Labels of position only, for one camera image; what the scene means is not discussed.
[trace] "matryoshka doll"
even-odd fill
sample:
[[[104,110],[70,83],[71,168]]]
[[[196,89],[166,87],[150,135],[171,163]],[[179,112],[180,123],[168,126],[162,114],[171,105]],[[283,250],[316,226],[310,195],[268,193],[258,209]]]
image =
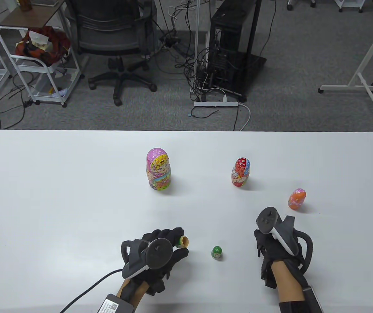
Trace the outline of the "matryoshka doll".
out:
[[[292,210],[298,210],[303,204],[306,196],[307,193],[305,192],[305,190],[298,188],[297,190],[292,192],[291,196],[289,197],[288,206]]]
[[[170,184],[170,164],[167,153],[161,148],[151,149],[146,157],[146,173],[150,187],[166,189]]]
[[[247,158],[239,158],[231,173],[231,181],[234,186],[243,186],[250,174],[250,161]]]

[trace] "white cable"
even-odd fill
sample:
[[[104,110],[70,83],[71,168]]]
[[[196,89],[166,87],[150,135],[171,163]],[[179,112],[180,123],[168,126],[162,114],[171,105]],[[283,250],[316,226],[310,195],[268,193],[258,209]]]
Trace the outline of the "white cable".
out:
[[[239,105],[239,106],[244,106],[244,107],[245,107],[246,109],[248,109],[248,111],[249,111],[249,118],[247,119],[247,121],[246,121],[246,123],[244,124],[244,126],[241,127],[241,129],[240,129],[240,131],[242,131],[242,130],[244,129],[244,127],[246,127],[246,125],[248,124],[248,122],[250,121],[251,112],[250,112],[250,109],[249,109],[248,106],[245,106],[244,104],[241,104],[241,103],[239,103],[238,105]]]
[[[202,88],[201,89],[204,89],[204,86],[205,86],[205,83],[207,81],[207,78],[208,78],[208,74],[207,74],[207,77],[205,78],[204,82],[202,83]]]
[[[213,90],[213,89],[221,90],[221,91],[224,93],[224,97],[227,97],[227,94],[226,94],[225,91],[222,90],[221,88],[214,87],[214,88],[211,88],[211,89],[209,89],[209,90]]]

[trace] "whiteboard stand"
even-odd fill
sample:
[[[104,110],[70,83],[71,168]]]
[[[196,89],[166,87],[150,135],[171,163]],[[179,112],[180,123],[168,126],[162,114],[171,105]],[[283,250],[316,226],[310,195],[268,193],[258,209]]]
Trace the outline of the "whiteboard stand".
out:
[[[360,63],[359,67],[354,72],[353,77],[350,79],[349,83],[347,85],[321,85],[320,88],[318,88],[318,92],[322,94],[324,90],[329,91],[364,91],[366,90],[367,94],[373,101],[373,86],[368,85],[365,78],[362,75],[363,70],[368,65],[371,57],[373,56],[373,43],[371,44],[368,52],[366,53],[365,57],[363,58],[362,62]],[[362,83],[361,85],[355,85],[355,80],[359,79]]]

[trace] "black glove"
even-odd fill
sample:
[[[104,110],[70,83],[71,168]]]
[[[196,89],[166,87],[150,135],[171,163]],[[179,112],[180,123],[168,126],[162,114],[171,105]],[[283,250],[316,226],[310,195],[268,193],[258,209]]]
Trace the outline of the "black glove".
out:
[[[165,229],[165,230],[155,230],[151,233],[144,234],[142,240],[146,241],[153,241],[157,238],[166,238],[167,240],[172,243],[172,246],[175,246],[178,242],[180,237],[183,236],[183,229],[180,227],[174,228],[173,230]],[[147,290],[147,293],[150,295],[155,295],[155,293],[160,293],[165,290],[165,285],[163,282],[163,277],[166,275],[166,279],[169,279],[170,271],[172,270],[173,266],[183,258],[188,256],[189,250],[184,249],[177,249],[173,252],[172,258],[170,258],[169,262],[164,267],[161,267],[157,270],[145,270],[138,274],[137,276],[133,277],[134,280],[139,285],[145,281],[150,286]]]
[[[274,261],[282,261],[288,259],[292,262],[295,268],[305,264],[305,259],[302,255],[302,246],[298,243],[298,255],[290,255],[280,242],[273,238],[272,234],[262,234],[258,229],[254,231],[254,236],[257,240],[258,256],[263,255],[263,263],[261,268],[261,279],[265,281],[265,285],[270,288],[276,288],[276,280],[273,275],[271,266]],[[298,242],[298,237],[294,233],[294,238]]]

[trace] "black device strap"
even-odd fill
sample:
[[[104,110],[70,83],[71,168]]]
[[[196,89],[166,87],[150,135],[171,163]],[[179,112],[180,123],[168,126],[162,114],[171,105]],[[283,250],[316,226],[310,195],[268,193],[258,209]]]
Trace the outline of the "black device strap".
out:
[[[137,290],[139,287],[140,287],[139,284],[137,284],[137,283],[134,282],[132,279],[130,279],[130,281],[128,282],[128,284],[125,285],[125,286],[122,288],[120,298],[121,298],[122,300],[124,300],[125,302],[130,303],[130,301],[132,300],[134,294],[136,293],[136,290]]]

